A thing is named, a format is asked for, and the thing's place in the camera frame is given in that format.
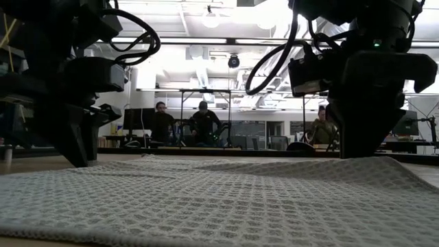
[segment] person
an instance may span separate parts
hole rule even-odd
[[[207,109],[207,102],[205,101],[200,102],[198,110],[199,111],[193,115],[195,126],[191,127],[192,136],[195,138],[195,143],[213,145],[211,138],[213,123],[217,124],[217,128],[221,128],[221,121],[213,111]]]
[[[329,144],[337,133],[335,126],[327,121],[324,106],[318,109],[318,118],[311,125],[312,139],[310,144]]]
[[[154,114],[154,120],[152,124],[152,140],[168,143],[170,129],[173,127],[174,122],[174,118],[166,113],[165,103],[157,102],[156,113]]]

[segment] camera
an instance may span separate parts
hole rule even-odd
[[[228,67],[231,69],[239,67],[239,58],[238,55],[231,55],[228,60]]]

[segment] dark shirt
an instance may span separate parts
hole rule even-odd
[[[195,128],[191,127],[191,131],[196,130],[197,135],[206,136],[212,133],[213,123],[216,123],[218,128],[221,128],[221,121],[211,110],[207,110],[206,114],[201,114],[198,111],[193,115],[193,118],[195,119],[196,125]]]
[[[311,144],[329,144],[336,132],[337,130],[331,122],[316,119],[312,123],[313,139]]]
[[[174,124],[174,118],[167,113],[155,113],[151,138],[154,141],[166,142],[169,138],[169,127]]]

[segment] computer monitor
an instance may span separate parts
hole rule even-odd
[[[123,129],[129,130],[130,134],[132,130],[151,130],[155,112],[154,108],[125,109]]]
[[[397,135],[419,135],[418,128],[418,113],[416,111],[408,110],[405,115],[393,128],[393,134]]]

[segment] chair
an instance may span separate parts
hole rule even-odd
[[[253,150],[259,151],[258,139],[257,138],[252,138],[252,141],[253,141]]]
[[[288,137],[272,136],[270,137],[270,142],[273,150],[285,151],[288,147]]]

